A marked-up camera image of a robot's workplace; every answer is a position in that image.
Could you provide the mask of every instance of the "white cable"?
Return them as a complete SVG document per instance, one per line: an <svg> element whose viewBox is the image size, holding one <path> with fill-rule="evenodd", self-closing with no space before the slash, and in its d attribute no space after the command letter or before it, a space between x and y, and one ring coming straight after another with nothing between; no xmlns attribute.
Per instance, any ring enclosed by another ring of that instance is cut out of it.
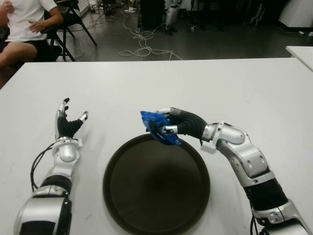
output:
<svg viewBox="0 0 313 235"><path fill-rule="evenodd" d="M149 56L151 53L152 54L156 54L156 55L161 55L161 54L167 54L167 53L171 53L170 54L170 59L172 58L172 55L176 56L177 58L179 58L180 60L183 60L181 59L178 55L174 54L174 52L172 50L163 50L163 49L152 49L150 46L147 45L147 40L153 38L155 35L154 35L154 32L162 27L164 25L161 24L160 26L156 27L152 32L151 31L143 31L141 32L141 34L138 34L138 33L134 33L132 32L132 29L131 28L128 28L125 26L125 20L128 19L128 16L124 14L124 12L120 11L126 18L124 19L123 21L123 27L125 29L128 29L130 31L131 34L134 35L133 39L139 39L138 43L139 43L139 46L140 48L137 49L136 51L132 52L130 50L123 50L123 51L120 51L118 54L121 55L121 56L139 56L139 57L147 57ZM143 50L146 50L147 52L145 54L141 54L140 52L143 51Z"/></svg>

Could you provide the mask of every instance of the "silver robot arm segment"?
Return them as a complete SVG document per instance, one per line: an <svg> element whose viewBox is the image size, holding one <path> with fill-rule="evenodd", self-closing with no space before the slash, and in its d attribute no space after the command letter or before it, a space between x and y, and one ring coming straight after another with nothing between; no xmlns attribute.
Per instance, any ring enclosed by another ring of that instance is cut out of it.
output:
<svg viewBox="0 0 313 235"><path fill-rule="evenodd" d="M223 121L207 124L201 117L176 108L160 109L173 125L162 126L165 134L187 134L200 139L201 149L219 150L229 160L252 206L252 213L265 228L262 235L313 235L294 203L288 199L264 154L242 129Z"/></svg>
<svg viewBox="0 0 313 235"><path fill-rule="evenodd" d="M182 0L171 0L171 6L166 12L166 24L165 30L169 30L173 24L176 22L178 12L179 12L179 5L182 3Z"/></svg>
<svg viewBox="0 0 313 235"><path fill-rule="evenodd" d="M229 160L250 200L253 215L270 234L277 233L275 225L286 224L295 229L296 234L312 235L293 201L285 196L263 153L251 143L244 130L223 121L208 124L202 140L205 141L202 150L213 153L216 147Z"/></svg>
<svg viewBox="0 0 313 235"><path fill-rule="evenodd" d="M69 98L61 102L55 119L52 147L54 166L41 186L22 207L14 228L16 235L68 235L71 223L72 175L80 158L81 140L74 134L88 118L88 112L75 121L67 121L65 111Z"/></svg>

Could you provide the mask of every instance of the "blue plastic bag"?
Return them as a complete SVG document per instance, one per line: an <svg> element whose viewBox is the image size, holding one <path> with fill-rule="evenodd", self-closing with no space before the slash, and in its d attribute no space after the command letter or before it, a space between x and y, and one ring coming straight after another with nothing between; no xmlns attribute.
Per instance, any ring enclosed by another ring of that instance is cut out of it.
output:
<svg viewBox="0 0 313 235"><path fill-rule="evenodd" d="M164 114L141 111L141 118L151 135L160 143L182 145L177 135L163 134L158 131L159 127L172 125Z"/></svg>

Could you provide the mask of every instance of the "person's leg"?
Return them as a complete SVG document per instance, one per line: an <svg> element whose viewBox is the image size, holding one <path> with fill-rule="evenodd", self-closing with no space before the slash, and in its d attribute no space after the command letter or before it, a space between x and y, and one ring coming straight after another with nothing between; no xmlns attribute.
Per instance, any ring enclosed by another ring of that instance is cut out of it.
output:
<svg viewBox="0 0 313 235"><path fill-rule="evenodd" d="M10 42L0 53L0 70L18 61L32 62L36 56L37 50L32 44Z"/></svg>
<svg viewBox="0 0 313 235"><path fill-rule="evenodd" d="M15 71L9 67L0 70L0 89L6 84L14 72Z"/></svg>

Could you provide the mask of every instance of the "chair leg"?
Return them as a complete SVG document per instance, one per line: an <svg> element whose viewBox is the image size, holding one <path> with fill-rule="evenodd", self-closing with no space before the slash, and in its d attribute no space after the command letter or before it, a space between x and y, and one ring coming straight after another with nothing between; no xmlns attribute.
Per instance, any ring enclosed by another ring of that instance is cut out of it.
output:
<svg viewBox="0 0 313 235"><path fill-rule="evenodd" d="M67 27L67 31L70 33L70 35L72 35L73 38L75 38L74 34L72 33L72 31L70 31L68 27Z"/></svg>
<svg viewBox="0 0 313 235"><path fill-rule="evenodd" d="M66 48L65 44L61 41L61 39L59 38L59 36L56 34L55 35L55 38L56 40L58 41L58 43L61 45L61 47L63 48L63 53L65 52L69 57L70 59L73 61L73 62L76 62L76 60L74 59L74 57L71 55L71 53L68 51L68 49Z"/></svg>
<svg viewBox="0 0 313 235"><path fill-rule="evenodd" d="M64 44L64 46L63 46L63 60L65 61L66 52L64 49L67 46L67 29L66 28L63 29L63 44Z"/></svg>
<svg viewBox="0 0 313 235"><path fill-rule="evenodd" d="M97 43L96 41L93 39L93 37L91 36L91 34L89 33L88 29L86 28L86 26L84 25L83 22L80 22L80 25L84 28L85 32L88 34L88 36L90 37L90 39L92 40L93 44L97 47Z"/></svg>
<svg viewBox="0 0 313 235"><path fill-rule="evenodd" d="M55 58L56 56L54 55L53 52L53 46L54 46L54 41L55 41L55 34L53 33L50 39L50 52L51 52L51 59Z"/></svg>

